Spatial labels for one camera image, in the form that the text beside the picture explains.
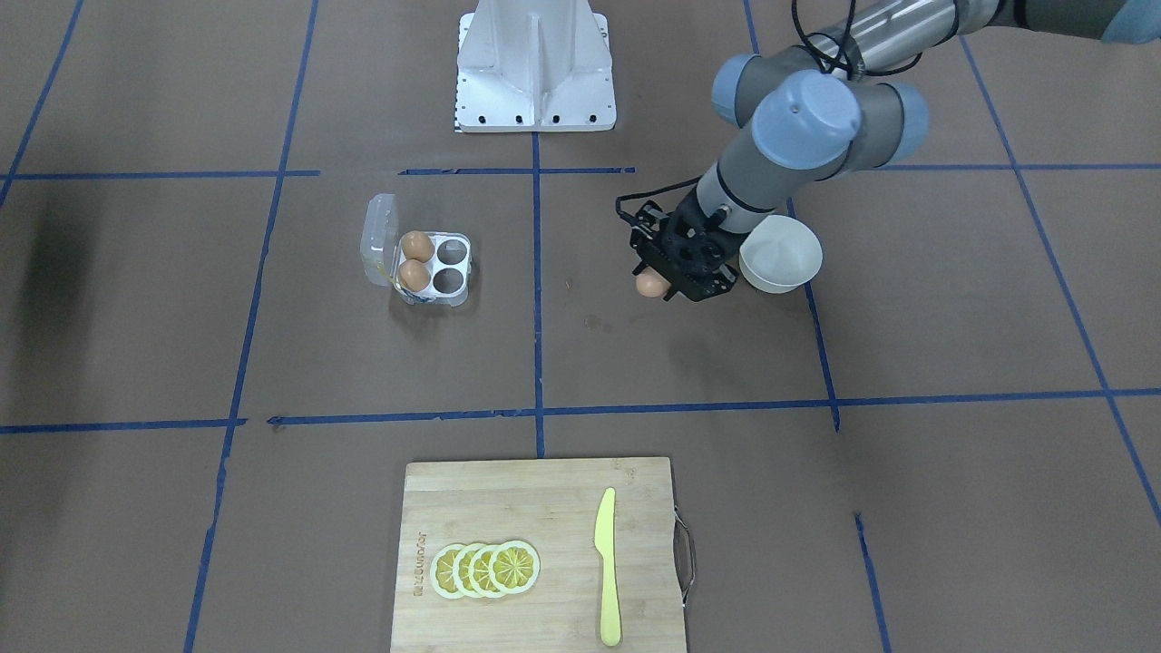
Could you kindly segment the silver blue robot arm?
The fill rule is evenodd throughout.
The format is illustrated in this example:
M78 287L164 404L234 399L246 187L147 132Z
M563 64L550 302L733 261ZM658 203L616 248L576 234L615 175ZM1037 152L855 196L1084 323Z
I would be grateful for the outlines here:
M786 214L808 182L838 179L913 156L930 112L894 76L922 53L987 26L1066 34L1106 43L1158 40L1156 1L879 1L850 5L841 24L799 33L780 53L723 63L711 94L738 129L709 168L680 182L666 211L650 191L630 227L633 270L643 297L717 297L740 278L767 294L817 277L824 252L813 231Z

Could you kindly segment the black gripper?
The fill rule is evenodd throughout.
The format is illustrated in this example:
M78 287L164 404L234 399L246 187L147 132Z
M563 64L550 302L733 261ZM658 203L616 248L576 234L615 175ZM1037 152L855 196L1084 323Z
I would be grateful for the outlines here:
M659 204L646 203L630 215L630 247L639 254L633 277L654 268L671 282L663 300L680 294L693 302L717 297L737 284L737 270L729 258L737 252L737 239L720 230L728 216L726 206L717 207L707 218L697 218L694 210L659 210Z

